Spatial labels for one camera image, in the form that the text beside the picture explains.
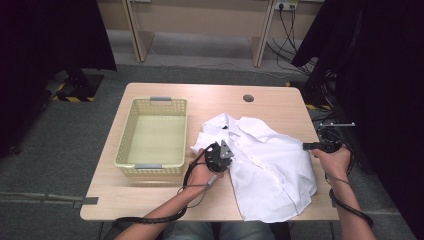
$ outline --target plastic basket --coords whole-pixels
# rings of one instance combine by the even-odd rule
[[[115,165],[130,177],[182,175],[187,100],[140,97],[132,102]]]

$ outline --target black curtain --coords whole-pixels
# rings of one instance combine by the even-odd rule
[[[116,71],[95,0],[3,1],[0,36],[0,155],[49,77],[69,68]]]
[[[336,107],[356,123],[363,153],[418,239],[424,238],[422,9],[422,1],[326,0],[293,61],[319,58],[305,91],[336,82]]]

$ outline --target gray floor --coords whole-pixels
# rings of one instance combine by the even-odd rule
[[[293,70],[281,69],[269,50],[265,51],[262,66],[254,68],[249,41],[244,38],[157,34],[147,60],[138,63],[128,33],[108,34],[120,64],[119,76],[128,78],[126,81],[143,78],[178,82],[189,72],[195,72],[193,68],[229,70],[220,74],[240,76],[248,85],[255,85],[257,76],[266,77],[263,81],[271,86],[282,86],[285,79],[306,79]],[[176,65],[182,68],[163,68]],[[292,68],[288,63],[280,65]],[[175,79],[159,79],[146,66],[169,69],[169,76]],[[94,173],[126,84],[125,80],[115,78],[115,73],[109,74],[93,103],[49,104],[21,143],[25,151],[1,159],[0,239],[97,239],[100,223],[82,220],[79,207],[88,189],[86,179]],[[243,79],[235,84],[242,84]],[[309,112],[312,118],[324,114],[317,110]],[[373,218],[373,229],[379,239],[415,239],[376,176],[364,174],[356,167],[350,181],[364,211]],[[332,229],[335,239],[341,239],[337,221],[301,221],[290,226],[293,240],[329,240]],[[104,225],[103,235],[109,227],[110,223]]]

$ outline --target wooden table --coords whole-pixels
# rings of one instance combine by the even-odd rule
[[[245,95],[253,96],[254,101],[244,101]],[[174,196],[179,188],[141,186],[137,181],[126,177],[113,163],[130,104],[134,97],[139,96],[183,97],[188,100],[186,162],[195,158],[189,148],[195,144],[202,123],[224,112],[236,119],[242,116],[259,118],[275,131],[303,142],[318,140],[300,92],[295,88],[131,83],[122,97],[100,156],[88,189],[85,201],[87,204],[81,209],[81,217],[85,220],[108,221],[126,216],[142,217]],[[331,206],[328,197],[330,186],[324,179],[319,160],[314,157],[311,159],[318,190],[312,203],[292,220],[337,220],[336,209]],[[242,220],[228,171],[207,192],[203,202],[189,209],[181,220]]]

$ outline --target wrist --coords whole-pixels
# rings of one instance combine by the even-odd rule
[[[204,186],[189,186],[186,187],[180,194],[183,194],[191,201],[198,197],[200,194],[202,194],[204,191]]]

